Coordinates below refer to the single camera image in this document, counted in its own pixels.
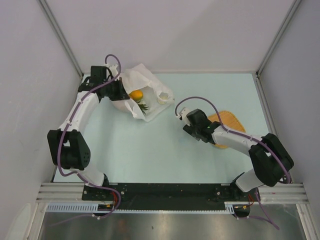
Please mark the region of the white plastic bag lemon print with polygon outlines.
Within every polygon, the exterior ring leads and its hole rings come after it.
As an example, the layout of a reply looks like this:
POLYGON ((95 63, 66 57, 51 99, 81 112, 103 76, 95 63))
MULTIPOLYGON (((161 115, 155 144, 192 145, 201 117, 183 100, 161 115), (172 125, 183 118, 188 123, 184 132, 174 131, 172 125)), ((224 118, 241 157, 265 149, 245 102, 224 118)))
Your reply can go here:
POLYGON ((130 113, 133 118, 150 122, 158 114, 160 114, 167 107, 175 102, 173 91, 162 83, 151 71, 149 71, 142 63, 126 69, 120 74, 122 77, 122 83, 125 91, 128 95, 135 90, 141 90, 143 92, 143 99, 141 100, 148 105, 149 110, 144 115, 137 102, 132 100, 130 97, 127 100, 113 101, 113 106, 126 113, 130 113), (161 93, 168 94, 168 100, 166 104, 159 104, 157 97, 161 93))

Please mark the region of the fake pineapple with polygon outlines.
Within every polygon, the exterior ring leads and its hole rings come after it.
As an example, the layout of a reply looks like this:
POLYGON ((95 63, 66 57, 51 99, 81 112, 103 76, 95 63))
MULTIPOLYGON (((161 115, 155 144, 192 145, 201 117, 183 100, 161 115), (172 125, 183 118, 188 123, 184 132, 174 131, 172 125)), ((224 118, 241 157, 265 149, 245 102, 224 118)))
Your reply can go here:
POLYGON ((146 115, 147 111, 149 110, 148 105, 142 101, 137 102, 137 105, 138 105, 139 109, 141 110, 141 112, 144 115, 146 115))

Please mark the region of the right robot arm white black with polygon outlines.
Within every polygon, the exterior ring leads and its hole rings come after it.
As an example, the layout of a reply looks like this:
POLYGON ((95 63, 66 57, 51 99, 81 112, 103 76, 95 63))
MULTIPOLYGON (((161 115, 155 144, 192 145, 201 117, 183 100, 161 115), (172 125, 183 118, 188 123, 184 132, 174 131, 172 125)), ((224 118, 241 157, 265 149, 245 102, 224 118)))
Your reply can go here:
POLYGON ((185 123, 183 130, 197 141, 227 146, 250 158, 252 169, 232 181, 230 194, 235 200, 242 201, 249 191, 262 185, 273 187, 284 177, 289 179, 294 161, 276 135, 248 135, 218 121, 211 122, 200 109, 183 108, 178 118, 185 123))

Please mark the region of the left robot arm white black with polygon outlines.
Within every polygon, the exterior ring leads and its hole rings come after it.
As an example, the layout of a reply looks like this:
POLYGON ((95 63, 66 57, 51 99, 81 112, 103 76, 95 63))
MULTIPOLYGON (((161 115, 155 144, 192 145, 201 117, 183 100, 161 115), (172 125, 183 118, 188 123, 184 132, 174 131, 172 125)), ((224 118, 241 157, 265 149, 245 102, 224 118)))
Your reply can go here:
POLYGON ((129 99, 120 71, 118 64, 92 66, 90 76, 78 87, 76 101, 66 120, 58 129, 47 134, 52 162, 60 175, 78 176, 86 185, 94 187, 93 194, 100 200, 110 196, 109 180, 106 174, 90 163, 91 150, 83 133, 103 98, 109 98, 112 102, 129 99))

